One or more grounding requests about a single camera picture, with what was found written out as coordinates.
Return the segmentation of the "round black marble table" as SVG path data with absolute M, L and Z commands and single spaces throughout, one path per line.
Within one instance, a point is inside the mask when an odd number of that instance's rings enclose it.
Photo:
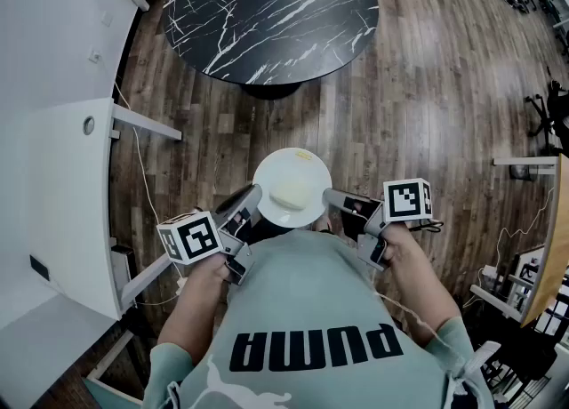
M 378 0 L 164 0 L 169 45 L 194 70 L 271 98 L 344 68 L 373 40 Z

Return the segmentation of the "person's left forearm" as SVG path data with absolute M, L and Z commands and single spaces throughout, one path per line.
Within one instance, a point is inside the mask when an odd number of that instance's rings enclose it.
M 216 310 L 228 288 L 225 281 L 203 280 L 191 270 L 171 315 L 158 336 L 158 344 L 174 344 L 199 363 L 209 349 Z

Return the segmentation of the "black white printed board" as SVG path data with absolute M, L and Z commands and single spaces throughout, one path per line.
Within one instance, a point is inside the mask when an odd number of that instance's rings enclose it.
M 510 275 L 533 285 L 540 269 L 543 253 L 543 245 L 518 253 L 515 256 L 514 267 Z

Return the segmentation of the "grey desk bar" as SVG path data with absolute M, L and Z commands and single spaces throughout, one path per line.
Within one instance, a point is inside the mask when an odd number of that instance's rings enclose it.
M 493 166 L 507 166 L 512 179 L 532 180 L 541 175 L 554 176 L 557 162 L 555 156 L 501 157 L 493 159 Z

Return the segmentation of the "wooden desk top edge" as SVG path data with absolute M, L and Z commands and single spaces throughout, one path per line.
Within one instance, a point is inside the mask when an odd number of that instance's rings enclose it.
M 569 265 L 569 158 L 558 157 L 554 196 L 541 266 L 525 306 L 522 327 L 536 320 L 555 300 Z

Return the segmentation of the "white round plate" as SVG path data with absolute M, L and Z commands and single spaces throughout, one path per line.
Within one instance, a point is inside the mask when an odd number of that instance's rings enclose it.
M 284 209 L 269 197 L 276 182 L 294 179 L 305 180 L 312 187 L 309 205 L 302 211 Z M 325 163 L 302 148 L 282 148 L 266 156 L 256 169 L 252 183 L 262 189 L 258 204 L 260 215 L 277 226 L 290 229 L 305 228 L 317 220 L 326 208 L 324 191 L 333 186 Z

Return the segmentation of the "black office chair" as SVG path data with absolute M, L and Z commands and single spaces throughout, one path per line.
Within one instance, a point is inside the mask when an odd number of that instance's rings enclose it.
M 536 137 L 544 132 L 546 151 L 554 156 L 563 154 L 569 158 L 569 90 L 553 79 L 548 84 L 547 100 L 536 94 L 534 97 L 526 96 L 525 103 L 530 103 L 540 118 L 537 129 L 529 131 L 527 136 Z M 549 144 L 551 132 L 558 137 L 560 148 Z

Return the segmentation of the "white desk with round grommet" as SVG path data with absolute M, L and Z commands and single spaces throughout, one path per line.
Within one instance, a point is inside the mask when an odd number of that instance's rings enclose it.
M 118 320 L 165 269 L 161 256 L 141 283 L 117 290 L 111 263 L 108 168 L 113 123 L 180 140 L 180 131 L 121 107 L 112 98 L 39 110 L 30 116 L 28 249 L 54 287 L 73 301 Z

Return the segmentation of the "person's green shirt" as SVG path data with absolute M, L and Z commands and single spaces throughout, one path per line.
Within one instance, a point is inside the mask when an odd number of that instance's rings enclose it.
M 338 236 L 294 230 L 250 250 L 204 358 L 151 350 L 143 409 L 494 408 L 461 316 L 420 346 Z

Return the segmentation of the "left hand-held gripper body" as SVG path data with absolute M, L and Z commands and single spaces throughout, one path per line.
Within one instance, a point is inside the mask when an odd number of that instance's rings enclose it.
M 252 229 L 251 215 L 247 211 L 186 213 L 158 224 L 156 229 L 174 263 L 191 265 L 220 253 L 234 285 L 244 282 L 253 265 L 247 243 Z

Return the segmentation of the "black wall panel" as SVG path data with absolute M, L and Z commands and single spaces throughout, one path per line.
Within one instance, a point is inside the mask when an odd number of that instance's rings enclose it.
M 36 259 L 33 255 L 29 255 L 29 263 L 30 267 L 44 280 L 50 282 L 50 271 L 49 269 L 38 259 Z

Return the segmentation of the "person's left hand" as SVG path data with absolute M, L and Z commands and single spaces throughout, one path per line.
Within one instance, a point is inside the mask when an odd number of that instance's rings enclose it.
M 226 255 L 215 253 L 198 262 L 195 272 L 203 280 L 225 281 L 228 278 Z

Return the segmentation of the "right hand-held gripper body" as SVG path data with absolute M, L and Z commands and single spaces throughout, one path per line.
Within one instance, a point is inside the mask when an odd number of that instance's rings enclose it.
M 382 236 L 384 229 L 392 222 L 431 222 L 430 184 L 423 178 L 386 181 L 382 200 L 348 194 L 344 209 L 364 219 L 363 231 L 357 235 L 357 257 L 375 269 L 384 270 L 387 248 Z

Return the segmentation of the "person's right forearm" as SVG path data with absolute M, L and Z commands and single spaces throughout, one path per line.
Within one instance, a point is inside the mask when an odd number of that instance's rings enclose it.
M 425 252 L 389 264 L 401 303 L 408 315 L 412 338 L 424 347 L 448 320 L 461 315 L 453 297 L 445 289 Z

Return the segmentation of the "person's right hand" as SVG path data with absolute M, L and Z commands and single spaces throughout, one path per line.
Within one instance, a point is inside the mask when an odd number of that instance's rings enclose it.
M 420 255 L 421 247 L 415 241 L 404 222 L 390 223 L 383 231 L 382 237 L 387 248 L 385 259 L 389 264 L 401 259 Z

